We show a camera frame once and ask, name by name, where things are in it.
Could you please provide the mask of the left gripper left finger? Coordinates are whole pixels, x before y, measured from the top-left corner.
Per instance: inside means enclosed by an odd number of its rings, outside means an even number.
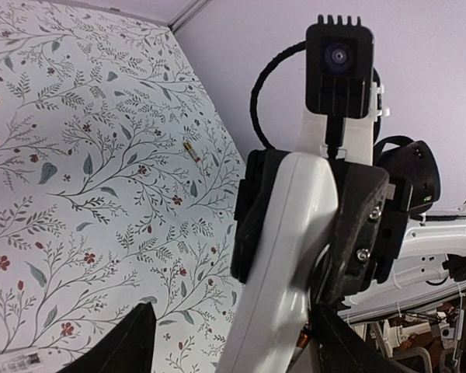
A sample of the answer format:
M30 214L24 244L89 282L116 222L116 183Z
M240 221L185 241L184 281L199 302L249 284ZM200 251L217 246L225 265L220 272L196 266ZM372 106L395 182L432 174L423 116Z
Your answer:
M140 303L93 348L61 371L150 372L155 349L155 331L156 317L152 304Z

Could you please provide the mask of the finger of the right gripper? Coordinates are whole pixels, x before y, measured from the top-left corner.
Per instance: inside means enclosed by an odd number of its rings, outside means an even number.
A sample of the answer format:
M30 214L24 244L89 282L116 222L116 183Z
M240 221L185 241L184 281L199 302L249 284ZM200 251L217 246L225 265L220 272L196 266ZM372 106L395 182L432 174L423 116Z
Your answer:
M231 275L245 284L259 248L263 227L270 206L285 205L287 186L285 172L280 168L289 152L266 149L249 153L245 175L240 180L235 205L237 222Z

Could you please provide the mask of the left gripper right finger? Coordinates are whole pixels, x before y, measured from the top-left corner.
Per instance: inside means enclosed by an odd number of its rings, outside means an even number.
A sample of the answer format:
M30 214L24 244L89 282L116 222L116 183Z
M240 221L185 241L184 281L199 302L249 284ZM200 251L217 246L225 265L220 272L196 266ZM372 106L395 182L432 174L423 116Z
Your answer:
M368 346L332 308L312 307L312 367L317 372L410 372Z

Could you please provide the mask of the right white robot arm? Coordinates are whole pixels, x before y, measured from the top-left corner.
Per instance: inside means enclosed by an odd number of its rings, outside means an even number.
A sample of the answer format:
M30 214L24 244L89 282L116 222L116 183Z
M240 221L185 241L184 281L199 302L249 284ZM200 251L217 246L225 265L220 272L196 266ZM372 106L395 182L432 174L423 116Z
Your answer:
M389 137L375 151L372 166L251 152L235 211L235 325L300 325L317 305L369 322L466 290L466 201L430 214L440 177L425 142Z

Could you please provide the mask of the white remote battery cover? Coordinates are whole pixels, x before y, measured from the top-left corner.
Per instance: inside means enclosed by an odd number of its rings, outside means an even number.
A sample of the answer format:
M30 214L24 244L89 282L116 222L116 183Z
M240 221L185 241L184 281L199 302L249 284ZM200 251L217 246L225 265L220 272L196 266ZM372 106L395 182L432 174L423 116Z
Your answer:
M40 372L43 360L36 347L0 354L0 373Z

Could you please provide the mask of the white remote control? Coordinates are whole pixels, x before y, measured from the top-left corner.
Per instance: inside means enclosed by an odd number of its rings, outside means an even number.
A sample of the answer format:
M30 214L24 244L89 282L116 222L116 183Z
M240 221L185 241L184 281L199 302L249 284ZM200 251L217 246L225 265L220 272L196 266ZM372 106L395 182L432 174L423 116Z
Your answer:
M218 372L287 370L308 318L308 278L338 206L327 159L295 152L282 160Z

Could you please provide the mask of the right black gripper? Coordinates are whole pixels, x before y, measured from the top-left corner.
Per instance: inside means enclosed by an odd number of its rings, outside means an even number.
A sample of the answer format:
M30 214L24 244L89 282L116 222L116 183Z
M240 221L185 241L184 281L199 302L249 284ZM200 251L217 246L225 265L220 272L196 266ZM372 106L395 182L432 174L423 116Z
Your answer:
M356 294L366 273L369 284L388 279L401 251L412 197L409 180L390 178L388 183L382 168L345 161L330 166L339 206L323 282L314 289L314 302L324 305Z

